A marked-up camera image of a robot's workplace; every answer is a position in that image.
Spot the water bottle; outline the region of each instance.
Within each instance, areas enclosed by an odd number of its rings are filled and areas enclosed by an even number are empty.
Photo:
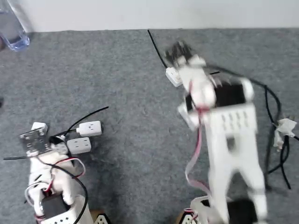
[[[7,0],[0,0],[0,37],[14,51],[26,48],[30,40]]]

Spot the white power outlet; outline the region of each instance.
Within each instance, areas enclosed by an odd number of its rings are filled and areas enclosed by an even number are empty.
[[[171,83],[175,87],[178,87],[182,84],[181,77],[179,76],[179,73],[175,68],[173,68],[173,67],[167,68],[165,74],[166,74],[167,78],[169,79],[169,81],[171,81]]]
[[[68,140],[66,145],[72,154],[87,153],[92,149],[88,137]]]
[[[108,221],[106,220],[104,215],[99,215],[94,224],[108,224]]]
[[[79,127],[76,129],[76,131],[82,137],[101,135],[101,122],[99,120],[96,120],[79,124]]]

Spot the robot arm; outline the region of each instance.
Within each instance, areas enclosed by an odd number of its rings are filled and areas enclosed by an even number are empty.
[[[79,159],[57,151],[56,146],[48,142],[49,138],[43,128],[24,133],[20,139],[30,159],[29,184],[25,197],[35,210],[37,223],[54,224],[67,220],[71,224],[77,223],[75,221],[80,217],[79,223],[93,224],[88,205],[84,207],[86,198],[74,194],[73,177],[48,165],[55,164],[75,175],[72,160]]]
[[[267,217],[267,204],[263,173],[258,163],[251,82],[245,78],[221,81],[206,75],[203,70],[205,61],[183,42],[176,43],[165,56],[176,67],[187,92],[185,101],[178,107],[179,113],[192,130],[201,124],[206,128],[211,209],[226,224],[234,221],[263,223]],[[227,191],[236,172],[240,172],[247,183],[250,200],[227,202]],[[198,200],[193,201],[191,207],[200,209],[198,203]],[[239,203],[246,205],[231,206]],[[238,217],[243,212],[238,209],[249,210],[249,204],[253,205],[254,214]],[[199,217],[212,220],[206,212]]]

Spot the gray carpet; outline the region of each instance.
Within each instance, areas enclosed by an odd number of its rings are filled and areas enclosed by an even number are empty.
[[[162,50],[184,39],[211,63],[259,79],[280,97],[285,115],[298,115],[299,29],[154,30]],[[269,119],[263,90],[256,87],[260,162],[263,166]],[[174,223],[190,201],[203,195],[188,186],[184,168],[196,141],[177,114],[183,88],[164,74],[146,30],[58,32],[34,34],[20,53],[0,52],[0,149],[2,156],[24,155],[18,134],[34,121],[50,123],[50,133],[66,130],[84,115],[103,123],[103,135],[92,139],[82,178],[91,209],[103,208],[113,224]],[[273,100],[271,109],[275,110]],[[280,171],[267,195],[269,223],[299,220],[299,142],[291,140],[285,165],[292,190]],[[272,152],[272,166],[278,153]],[[29,161],[0,162],[0,223],[33,224],[33,209],[24,204]],[[206,143],[194,176],[207,181]],[[236,176],[229,195],[246,193]]]

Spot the white wall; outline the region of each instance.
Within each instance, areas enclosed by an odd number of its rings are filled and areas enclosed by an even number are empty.
[[[10,0],[27,30],[299,27],[299,0]]]

